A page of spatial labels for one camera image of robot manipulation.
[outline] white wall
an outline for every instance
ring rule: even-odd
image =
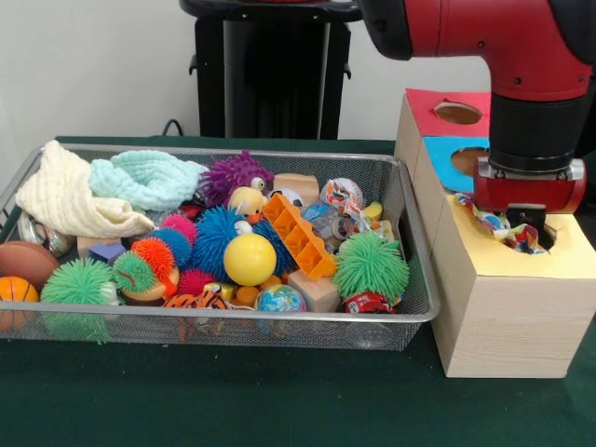
[[[193,24],[177,0],[0,0],[0,187],[55,135],[197,134]],[[351,28],[340,138],[395,138],[406,87],[489,86],[480,60],[389,61]]]

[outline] black cable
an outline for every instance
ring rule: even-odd
[[[169,132],[169,128],[171,128],[171,125],[176,126],[176,129],[178,130],[178,135],[180,135],[181,137],[184,136],[184,132],[183,132],[183,127],[180,125],[180,123],[178,122],[177,119],[172,118],[170,121],[168,121],[168,123],[166,123],[166,126],[164,127],[164,131],[161,132],[162,135],[168,135]]]

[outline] orange basketball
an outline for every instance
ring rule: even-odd
[[[37,303],[39,295],[34,286],[23,278],[0,278],[0,301],[28,301]],[[0,311],[0,331],[16,331],[31,319],[31,313],[21,310]]]

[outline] spiky ball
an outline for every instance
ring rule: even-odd
[[[106,293],[112,269],[104,263],[77,259],[58,268],[41,292],[40,301],[51,305],[113,305]],[[110,340],[102,314],[44,312],[47,330],[60,340]]]
[[[198,268],[211,273],[218,281],[230,282],[225,273],[224,253],[227,245],[237,236],[234,224],[242,220],[233,210],[216,207],[205,211],[198,225],[200,237],[193,247],[191,259],[186,268]]]
[[[157,237],[163,240],[174,256],[174,263],[182,267],[190,258],[191,245],[184,235],[172,228],[161,228],[149,234],[149,237]]]
[[[227,202],[236,188],[251,186],[253,179],[261,179],[265,184],[273,182],[274,174],[265,169],[251,157],[249,151],[242,151],[239,156],[230,156],[225,161],[213,158],[214,166],[202,174],[199,188],[202,190],[208,206],[214,207]]]
[[[139,253],[127,251],[114,262],[114,281],[118,289],[142,292],[157,282],[156,275]]]
[[[180,280],[178,281],[178,293],[188,293],[198,296],[203,292],[203,289],[205,289],[207,284],[215,282],[216,280],[217,279],[214,275],[203,273],[197,268],[186,270],[180,274]]]
[[[274,275],[281,277],[284,273],[293,272],[298,268],[294,258],[291,257],[290,252],[283,245],[278,233],[268,221],[260,221],[252,228],[252,231],[267,239],[276,251],[278,261],[276,263],[276,270],[273,272]]]
[[[195,245],[196,238],[198,236],[197,228],[190,219],[187,219],[180,214],[171,214],[164,220],[162,226],[180,231],[184,237],[188,239],[191,247]]]
[[[174,256],[163,240],[157,237],[148,237],[137,240],[130,249],[149,264],[157,280],[163,281],[168,278],[169,272],[174,267]]]
[[[399,242],[388,243],[373,231],[350,237],[336,257],[333,277],[344,300],[375,291],[394,305],[410,280],[410,268],[401,259],[398,246]]]

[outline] green table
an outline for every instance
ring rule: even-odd
[[[393,146],[61,140],[376,153]],[[564,380],[446,379],[428,325],[402,353],[5,341],[0,356],[7,446],[534,447],[596,439],[593,324]]]

